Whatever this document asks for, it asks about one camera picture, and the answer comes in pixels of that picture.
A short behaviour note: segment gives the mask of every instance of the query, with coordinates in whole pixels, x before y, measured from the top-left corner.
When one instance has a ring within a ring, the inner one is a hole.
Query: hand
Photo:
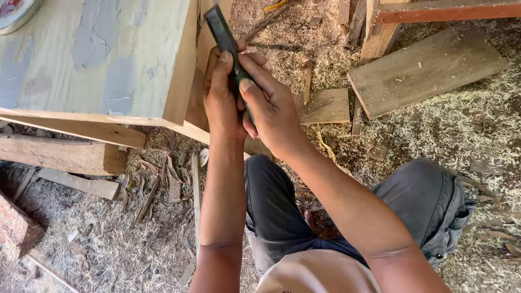
[[[300,126],[290,89],[249,56],[240,55],[239,62],[255,82],[243,79],[239,86],[242,97],[252,108],[257,125],[255,131],[251,122],[245,119],[244,128],[250,134],[258,132],[273,155],[283,161],[295,156],[297,151],[313,147]]]
[[[246,49],[246,42],[237,41],[238,51],[242,52]],[[257,66],[264,66],[267,59],[256,53],[248,53],[251,60],[255,61]],[[246,120],[247,112],[244,111],[244,103],[242,99],[237,99],[230,91],[229,84],[233,85],[233,80],[228,78],[233,67],[233,56],[230,52],[219,51],[218,47],[214,47],[210,51],[206,74],[204,76],[204,107],[210,125],[210,133],[216,137],[237,141],[246,138],[246,130],[243,127],[242,120]]]

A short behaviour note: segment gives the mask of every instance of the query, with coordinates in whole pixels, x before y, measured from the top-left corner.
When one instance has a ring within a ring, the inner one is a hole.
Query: red wooden beam
[[[521,17],[521,0],[432,0],[378,6],[376,24]]]

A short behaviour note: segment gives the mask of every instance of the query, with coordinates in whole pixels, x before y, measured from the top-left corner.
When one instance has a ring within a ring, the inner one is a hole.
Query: fingernail
[[[241,92],[245,92],[248,90],[252,85],[254,85],[253,81],[248,78],[241,79],[241,83],[239,84],[239,89]]]
[[[222,52],[221,56],[219,57],[219,61],[224,62],[224,63],[228,62],[228,60],[230,60],[230,55],[231,54],[228,51]]]

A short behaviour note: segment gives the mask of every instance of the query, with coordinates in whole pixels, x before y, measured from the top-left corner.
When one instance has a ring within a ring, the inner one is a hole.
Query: beige shirt
[[[256,293],[381,293],[371,271],[329,249],[286,255],[262,276]]]

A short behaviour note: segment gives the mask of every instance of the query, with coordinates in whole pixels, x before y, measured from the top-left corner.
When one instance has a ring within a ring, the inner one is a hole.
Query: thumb
[[[228,74],[233,68],[233,56],[230,52],[224,51],[219,57],[219,62],[212,71],[212,88],[223,90],[228,89]]]
[[[239,90],[242,98],[250,105],[254,114],[265,112],[270,104],[264,92],[250,79],[243,78],[239,83]]]

